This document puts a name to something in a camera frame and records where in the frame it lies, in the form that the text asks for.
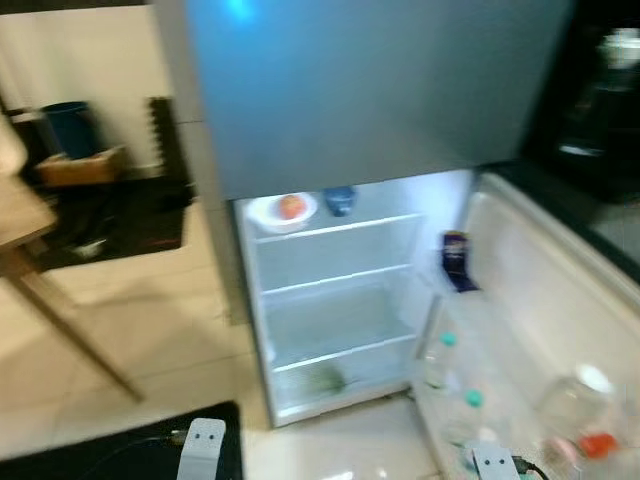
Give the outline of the silver fridge compartment door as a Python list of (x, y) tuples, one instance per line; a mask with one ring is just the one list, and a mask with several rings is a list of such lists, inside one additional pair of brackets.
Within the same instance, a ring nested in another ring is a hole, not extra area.
[[(456, 230), (470, 239), (468, 274), (479, 291), (458, 293), (442, 270), (442, 234), (415, 264), (430, 300), (410, 357), (410, 387), (442, 480), (477, 480), (471, 444), (509, 449), (522, 480), (563, 480), (545, 466), (535, 404), (579, 365), (620, 387), (616, 408), (622, 463), (605, 480), (640, 480), (635, 381), (640, 367), (635, 284), (525, 192), (493, 173), (463, 200)], [(458, 337), (451, 392), (426, 387), (422, 355), (443, 332)], [(479, 436), (453, 445), (448, 426), (466, 390), (484, 394)]]

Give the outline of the clear crisper drawer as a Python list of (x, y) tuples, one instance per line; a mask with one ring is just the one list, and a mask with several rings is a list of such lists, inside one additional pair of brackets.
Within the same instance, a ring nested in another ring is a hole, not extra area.
[(399, 343), (380, 349), (370, 349), (320, 364), (338, 366), (346, 375), (346, 388), (334, 396), (307, 396), (301, 388), (300, 372), (308, 366), (283, 372), (270, 372), (268, 384), (273, 393), (276, 413), (280, 416), (302, 415), (319, 410), (323, 404), (352, 401), (361, 396), (371, 396), (375, 390), (401, 387), (406, 379), (406, 361), (410, 358), (412, 343)]

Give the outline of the red apple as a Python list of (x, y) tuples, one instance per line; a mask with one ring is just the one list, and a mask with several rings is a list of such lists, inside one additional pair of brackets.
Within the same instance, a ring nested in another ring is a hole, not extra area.
[(283, 195), (276, 201), (276, 214), (285, 221), (301, 218), (307, 211), (307, 201), (301, 195)]

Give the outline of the wooden crate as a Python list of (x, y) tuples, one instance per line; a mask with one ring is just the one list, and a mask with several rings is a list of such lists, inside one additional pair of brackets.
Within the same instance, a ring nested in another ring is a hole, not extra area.
[(123, 178), (129, 163), (131, 155), (120, 145), (83, 159), (51, 155), (38, 163), (35, 170), (46, 187), (102, 186)]

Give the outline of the white bowl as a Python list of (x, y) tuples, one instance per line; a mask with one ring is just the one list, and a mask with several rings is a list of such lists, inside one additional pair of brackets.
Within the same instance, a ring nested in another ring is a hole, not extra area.
[(308, 221), (315, 215), (317, 211), (317, 201), (314, 196), (307, 192), (291, 193), (291, 195), (301, 195), (307, 201), (307, 211), (301, 218), (291, 221), (285, 221), (276, 214), (276, 201), (283, 195), (270, 197), (252, 198), (246, 206), (246, 214), (248, 219), (252, 221), (260, 230), (269, 234), (287, 234), (298, 232), (305, 229)]

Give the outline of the silver freezer door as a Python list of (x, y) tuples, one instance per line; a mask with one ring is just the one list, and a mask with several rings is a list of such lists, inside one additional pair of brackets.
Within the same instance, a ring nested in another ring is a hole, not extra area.
[(186, 0), (224, 195), (511, 160), (573, 0)]

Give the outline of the tall clear tumbler pale lid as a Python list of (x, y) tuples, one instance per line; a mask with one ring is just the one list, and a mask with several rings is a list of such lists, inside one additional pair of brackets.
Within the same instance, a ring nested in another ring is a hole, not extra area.
[(559, 151), (577, 157), (602, 157), (614, 113), (639, 72), (640, 29), (617, 28), (598, 46), (599, 72), (571, 111)]

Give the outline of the glass jar white lid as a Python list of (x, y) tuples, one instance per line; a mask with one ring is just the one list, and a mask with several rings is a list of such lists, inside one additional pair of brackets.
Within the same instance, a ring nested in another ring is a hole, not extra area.
[(541, 393), (535, 413), (541, 425), (544, 451), (580, 445), (591, 436), (617, 440), (620, 420), (617, 394), (620, 387), (598, 367), (579, 365), (559, 376)]

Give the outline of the blue plastic bucket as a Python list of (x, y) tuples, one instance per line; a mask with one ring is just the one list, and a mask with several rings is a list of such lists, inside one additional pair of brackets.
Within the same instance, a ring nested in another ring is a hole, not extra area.
[(55, 145), (69, 159), (87, 159), (104, 151), (99, 124), (88, 102), (55, 102), (40, 111)]

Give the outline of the black foam puzzle mat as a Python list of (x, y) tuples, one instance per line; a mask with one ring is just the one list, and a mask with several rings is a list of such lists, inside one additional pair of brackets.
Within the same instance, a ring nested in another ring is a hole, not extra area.
[(179, 137), (179, 122), (175, 118), (172, 97), (152, 96), (147, 99), (148, 115), (155, 152), (163, 166), (165, 178), (183, 184), (187, 189), (195, 188)]

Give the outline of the small jar red lid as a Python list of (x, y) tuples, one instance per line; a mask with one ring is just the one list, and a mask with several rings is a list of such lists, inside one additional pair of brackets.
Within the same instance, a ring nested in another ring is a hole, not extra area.
[(545, 466), (563, 480), (605, 480), (622, 466), (622, 447), (611, 433), (552, 435), (544, 440)]

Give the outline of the green leafy vegetable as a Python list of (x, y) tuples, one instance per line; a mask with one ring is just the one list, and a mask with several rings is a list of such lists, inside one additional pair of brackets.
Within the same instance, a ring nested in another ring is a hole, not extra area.
[(334, 396), (346, 388), (346, 375), (333, 364), (314, 364), (300, 372), (307, 396)]

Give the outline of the purple Dairy Milk pack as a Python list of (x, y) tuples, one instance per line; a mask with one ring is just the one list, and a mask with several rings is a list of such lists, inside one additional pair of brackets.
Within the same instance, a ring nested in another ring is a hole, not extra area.
[(461, 230), (447, 230), (442, 236), (442, 270), (458, 293), (479, 291), (468, 274), (470, 239)]

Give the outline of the glass fridge shelf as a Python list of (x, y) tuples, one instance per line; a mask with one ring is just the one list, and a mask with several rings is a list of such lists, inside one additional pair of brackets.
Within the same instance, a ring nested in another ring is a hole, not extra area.
[(274, 234), (274, 236), (253, 237), (252, 242), (256, 244), (270, 243), (276, 241), (289, 241), (289, 239), (302, 238), (308, 236), (321, 236), (321, 234), (344, 232), (344, 230), (355, 230), (358, 228), (378, 227), (378, 225), (397, 223), (397, 221), (417, 220), (424, 218), (420, 212), (416, 214), (389, 216), (389, 218), (381, 218), (375, 220), (353, 221), (342, 225), (334, 225), (334, 227), (320, 227), (302, 229), (300, 232), (287, 234)]
[(332, 284), (335, 282), (347, 282), (347, 280), (352, 280), (352, 279), (364, 279), (366, 278), (366, 276), (379, 276), (387, 273), (399, 273), (399, 271), (406, 271), (410, 269), (411, 269), (410, 264), (401, 264), (401, 265), (388, 266), (388, 268), (356, 271), (356, 273), (351, 273), (346, 275), (329, 276), (329, 278), (315, 280), (315, 282), (303, 282), (303, 283), (297, 283), (293, 285), (283, 285), (283, 287), (268, 289), (268, 291), (262, 291), (260, 292), (260, 294), (278, 294), (278, 293), (283, 293), (288, 291), (300, 291), (300, 289), (315, 287), (315, 285), (326, 285), (326, 284)]
[(329, 353), (329, 355), (320, 355), (312, 358), (305, 358), (305, 360), (300, 360), (296, 362), (291, 362), (291, 364), (283, 364), (280, 366), (271, 367), (271, 372), (283, 372), (292, 369), (301, 369), (303, 366), (308, 366), (311, 364), (320, 364), (320, 362), (332, 360), (332, 358), (339, 358), (349, 355), (355, 355), (355, 353), (361, 353), (365, 351), (370, 351), (370, 349), (380, 349), (387, 346), (396, 346), (399, 343), (406, 343), (407, 340), (413, 340), (416, 337), (413, 335), (401, 335), (401, 337), (394, 337), (385, 340), (379, 340), (379, 342), (374, 342), (370, 344), (365, 344), (365, 346), (356, 346), (348, 349), (340, 349), (340, 351), (335, 353)]

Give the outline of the clear bottle teal cap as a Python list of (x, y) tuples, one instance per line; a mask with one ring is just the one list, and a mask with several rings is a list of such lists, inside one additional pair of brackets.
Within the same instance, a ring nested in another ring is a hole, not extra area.
[(465, 445), (479, 436), (484, 422), (484, 404), (484, 394), (480, 390), (466, 390), (448, 426), (449, 443)]
[(451, 392), (454, 361), (457, 355), (458, 337), (453, 332), (443, 332), (431, 340), (422, 355), (422, 381), (426, 387)]

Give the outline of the silver two-door fridge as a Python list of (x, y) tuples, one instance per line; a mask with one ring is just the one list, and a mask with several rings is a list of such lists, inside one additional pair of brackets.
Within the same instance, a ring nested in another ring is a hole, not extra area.
[[(169, 76), (174, 88), (175, 115), (187, 164), (198, 196), (206, 207), (218, 273), (223, 282), (230, 317), (250, 326), (259, 361), (262, 396), (271, 428), (283, 428), (325, 413), (403, 392), (410, 385), (375, 390), (371, 396), (339, 399), (302, 415), (276, 413), (268, 376), (273, 366), (329, 355), (340, 349), (365, 346), (394, 337), (420, 338), (430, 300), (416, 282), (415, 264), (429, 251), (429, 237), (456, 228), (463, 201), (475, 182), (477, 169), (410, 175), (356, 184), (355, 210), (334, 218), (326, 210), (321, 189), (310, 193), (317, 211), (307, 228), (334, 227), (353, 221), (420, 214), (424, 218), (256, 244), (253, 237), (274, 236), (248, 219), (252, 198), (224, 195), (218, 163), (198, 91), (195, 55), (189, 44), (186, 0), (151, 0)], [(262, 291), (329, 276), (410, 264), (406, 271), (389, 271), (347, 282), (303, 288), (278, 294)]]

